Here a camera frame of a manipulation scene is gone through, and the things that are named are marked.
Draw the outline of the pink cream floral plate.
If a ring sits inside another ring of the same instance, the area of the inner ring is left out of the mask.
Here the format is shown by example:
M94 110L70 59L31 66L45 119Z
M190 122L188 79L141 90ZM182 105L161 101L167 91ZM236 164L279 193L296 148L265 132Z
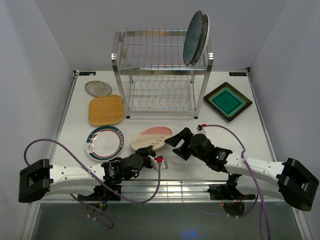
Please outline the pink cream floral plate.
M164 147L166 144L165 140L171 138L172 135L173 132L169 127L151 127L136 135L131 141L131 147L136 151L151 146L152 150L155 151Z

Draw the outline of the white plate green red rim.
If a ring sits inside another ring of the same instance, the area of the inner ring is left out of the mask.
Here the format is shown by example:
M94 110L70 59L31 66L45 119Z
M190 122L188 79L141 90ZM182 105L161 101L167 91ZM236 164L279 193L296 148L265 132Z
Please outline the white plate green red rim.
M98 162L107 162L117 157L123 150L125 138L120 129L106 125L93 130L86 139L85 151Z

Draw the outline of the dark blue round plate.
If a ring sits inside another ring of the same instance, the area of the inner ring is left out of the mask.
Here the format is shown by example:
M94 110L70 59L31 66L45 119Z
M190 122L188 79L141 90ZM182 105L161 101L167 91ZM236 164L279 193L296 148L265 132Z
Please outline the dark blue round plate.
M190 65L202 35L203 13L198 10L192 17L183 44L183 62Z

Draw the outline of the white plate teal lettered rim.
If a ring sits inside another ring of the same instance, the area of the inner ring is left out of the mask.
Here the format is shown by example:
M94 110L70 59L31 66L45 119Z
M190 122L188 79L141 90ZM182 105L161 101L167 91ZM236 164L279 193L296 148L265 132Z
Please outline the white plate teal lettered rim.
M192 66L195 66L198 63L198 61L201 59L208 45L209 37L210 37L210 19L207 14L204 14L203 15L203 32L200 38L200 45L191 62Z

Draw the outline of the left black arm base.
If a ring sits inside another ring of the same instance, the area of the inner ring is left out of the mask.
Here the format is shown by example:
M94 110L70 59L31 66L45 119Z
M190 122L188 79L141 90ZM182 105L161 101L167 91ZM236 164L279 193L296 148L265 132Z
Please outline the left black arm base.
M77 198L81 201L119 201L121 198L106 189L104 186L95 186L92 191L86 194L78 194Z

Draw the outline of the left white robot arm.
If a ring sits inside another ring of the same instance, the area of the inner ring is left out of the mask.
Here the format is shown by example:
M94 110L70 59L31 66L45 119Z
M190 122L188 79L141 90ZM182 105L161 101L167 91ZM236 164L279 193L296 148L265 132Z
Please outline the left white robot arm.
M159 171L161 164L153 151L133 153L108 162L86 166L61 166L41 159L19 173L18 201L32 203L48 195L74 194L100 200L106 195L106 187L137 178L143 168Z

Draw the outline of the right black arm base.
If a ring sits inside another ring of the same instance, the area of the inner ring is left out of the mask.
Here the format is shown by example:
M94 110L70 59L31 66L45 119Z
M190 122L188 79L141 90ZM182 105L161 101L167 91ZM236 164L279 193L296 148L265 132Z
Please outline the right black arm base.
M242 196L234 186L225 184L210 184L207 192L211 200L237 200Z

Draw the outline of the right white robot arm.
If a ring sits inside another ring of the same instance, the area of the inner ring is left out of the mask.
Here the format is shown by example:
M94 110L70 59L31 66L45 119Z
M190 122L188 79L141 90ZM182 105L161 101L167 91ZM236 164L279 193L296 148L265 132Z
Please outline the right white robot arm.
M243 153L214 146L202 125L197 133L186 127L165 143L185 161L193 156L211 170L228 175L226 184L214 190L220 199L261 195L284 200L301 211L312 209L320 181L297 159L280 162L245 158Z

